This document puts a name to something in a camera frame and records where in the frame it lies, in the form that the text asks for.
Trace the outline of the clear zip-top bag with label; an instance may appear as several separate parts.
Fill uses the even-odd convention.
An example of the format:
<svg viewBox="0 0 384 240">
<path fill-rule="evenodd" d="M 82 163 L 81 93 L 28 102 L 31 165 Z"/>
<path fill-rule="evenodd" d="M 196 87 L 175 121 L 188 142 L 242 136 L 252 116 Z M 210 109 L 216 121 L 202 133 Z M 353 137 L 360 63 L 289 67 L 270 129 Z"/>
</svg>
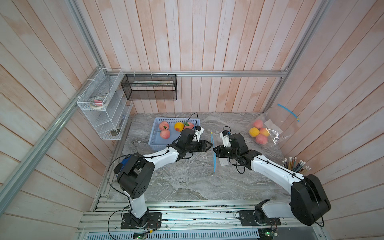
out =
<svg viewBox="0 0 384 240">
<path fill-rule="evenodd" d="M 217 168 L 217 159 L 219 159 L 221 166 L 226 166 L 230 164 L 230 160 L 235 158 L 236 148 L 232 146 L 232 139 L 230 138 L 231 131 L 223 130 L 220 133 L 220 138 L 222 140 L 222 144 L 215 146 L 214 141 L 213 144 L 213 159 L 214 159 L 214 172 L 216 172 Z"/>
</svg>

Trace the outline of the yellow red peach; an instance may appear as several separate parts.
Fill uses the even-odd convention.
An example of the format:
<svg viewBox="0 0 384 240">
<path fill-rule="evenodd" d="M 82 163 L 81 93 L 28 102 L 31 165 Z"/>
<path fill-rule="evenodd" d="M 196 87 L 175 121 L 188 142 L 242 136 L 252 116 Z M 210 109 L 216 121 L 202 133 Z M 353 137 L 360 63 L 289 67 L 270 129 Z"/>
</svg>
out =
<svg viewBox="0 0 384 240">
<path fill-rule="evenodd" d="M 258 136 L 260 134 L 260 130 L 256 127 L 252 127 L 249 129 L 249 135 L 252 137 L 252 138 L 255 138 L 256 136 Z"/>
</svg>

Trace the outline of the pink peach with leaf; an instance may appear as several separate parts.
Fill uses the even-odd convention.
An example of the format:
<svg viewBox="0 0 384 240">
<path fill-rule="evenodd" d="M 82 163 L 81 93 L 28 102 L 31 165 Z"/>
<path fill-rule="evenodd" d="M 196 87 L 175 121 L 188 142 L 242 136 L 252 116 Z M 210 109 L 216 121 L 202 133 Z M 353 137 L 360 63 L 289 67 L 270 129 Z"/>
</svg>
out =
<svg viewBox="0 0 384 240">
<path fill-rule="evenodd" d="M 170 136 L 171 136 L 171 132 L 168 129 L 161 130 L 160 137 L 162 139 L 167 140 L 170 138 Z"/>
</svg>

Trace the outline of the large pink peach front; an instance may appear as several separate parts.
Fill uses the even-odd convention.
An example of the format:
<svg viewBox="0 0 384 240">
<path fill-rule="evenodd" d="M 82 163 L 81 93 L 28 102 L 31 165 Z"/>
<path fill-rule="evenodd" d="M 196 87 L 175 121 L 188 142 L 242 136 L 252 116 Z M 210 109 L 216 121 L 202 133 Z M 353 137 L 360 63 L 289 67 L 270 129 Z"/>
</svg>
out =
<svg viewBox="0 0 384 240">
<path fill-rule="evenodd" d="M 264 127 L 264 123 L 262 120 L 256 120 L 255 122 L 253 122 L 253 127 L 257 128 L 257 129 L 261 129 Z"/>
</svg>

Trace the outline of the orange peach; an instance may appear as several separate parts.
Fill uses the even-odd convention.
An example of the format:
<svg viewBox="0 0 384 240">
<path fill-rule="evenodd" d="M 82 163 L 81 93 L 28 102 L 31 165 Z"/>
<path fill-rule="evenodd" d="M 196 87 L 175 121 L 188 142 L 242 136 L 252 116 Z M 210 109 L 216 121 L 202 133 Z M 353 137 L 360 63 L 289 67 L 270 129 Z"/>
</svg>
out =
<svg viewBox="0 0 384 240">
<path fill-rule="evenodd" d="M 270 132 L 269 132 L 269 130 L 266 129 L 266 128 L 260 128 L 260 135 L 263 135 L 263 136 L 265 136 L 265 137 L 268 137 L 268 136 L 270 136 Z"/>
</svg>

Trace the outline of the clear zip-top bag blue zipper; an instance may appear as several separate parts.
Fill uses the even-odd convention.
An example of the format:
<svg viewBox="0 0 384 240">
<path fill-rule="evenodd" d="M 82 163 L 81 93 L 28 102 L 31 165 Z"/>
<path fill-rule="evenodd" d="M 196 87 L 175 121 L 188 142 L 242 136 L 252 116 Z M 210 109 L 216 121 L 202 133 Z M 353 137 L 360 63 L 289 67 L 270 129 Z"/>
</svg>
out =
<svg viewBox="0 0 384 240">
<path fill-rule="evenodd" d="M 264 146 L 258 144 L 264 149 L 271 148 L 283 141 L 288 140 L 294 135 L 294 133 L 296 133 L 301 123 L 299 117 L 291 110 L 281 104 L 277 104 L 256 117 L 246 126 L 248 134 L 249 129 L 253 127 L 253 122 L 259 119 L 264 123 L 263 128 L 268 129 L 270 132 L 270 136 L 268 136 L 268 143 Z"/>
</svg>

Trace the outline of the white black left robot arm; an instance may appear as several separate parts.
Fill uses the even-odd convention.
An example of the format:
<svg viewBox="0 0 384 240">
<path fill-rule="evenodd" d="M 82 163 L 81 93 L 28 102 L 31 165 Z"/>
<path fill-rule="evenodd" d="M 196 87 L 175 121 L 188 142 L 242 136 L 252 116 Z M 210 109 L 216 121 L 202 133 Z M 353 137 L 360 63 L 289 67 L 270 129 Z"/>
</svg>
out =
<svg viewBox="0 0 384 240">
<path fill-rule="evenodd" d="M 197 130 L 183 130 L 165 149 L 149 155 L 128 155 L 114 168 L 117 182 L 123 194 L 128 197 L 132 219 L 143 222 L 148 216 L 144 193 L 156 170 L 186 159 L 188 153 L 204 153 L 213 146 L 209 141 L 200 139 L 203 131 L 201 127 Z"/>
</svg>

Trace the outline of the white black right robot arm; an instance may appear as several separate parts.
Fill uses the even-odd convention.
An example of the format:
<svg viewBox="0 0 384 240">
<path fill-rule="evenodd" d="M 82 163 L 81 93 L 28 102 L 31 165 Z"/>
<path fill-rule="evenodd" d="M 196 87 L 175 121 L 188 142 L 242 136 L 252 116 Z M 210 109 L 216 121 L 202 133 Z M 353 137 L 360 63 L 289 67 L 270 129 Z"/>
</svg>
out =
<svg viewBox="0 0 384 240">
<path fill-rule="evenodd" d="M 331 210 L 331 203 L 318 177 L 288 170 L 255 150 L 249 150 L 241 134 L 220 133 L 222 145 L 213 149 L 219 158 L 234 160 L 233 166 L 260 173 L 285 189 L 287 201 L 266 199 L 251 211 L 251 225 L 273 225 L 280 218 L 297 219 L 311 226 Z"/>
</svg>

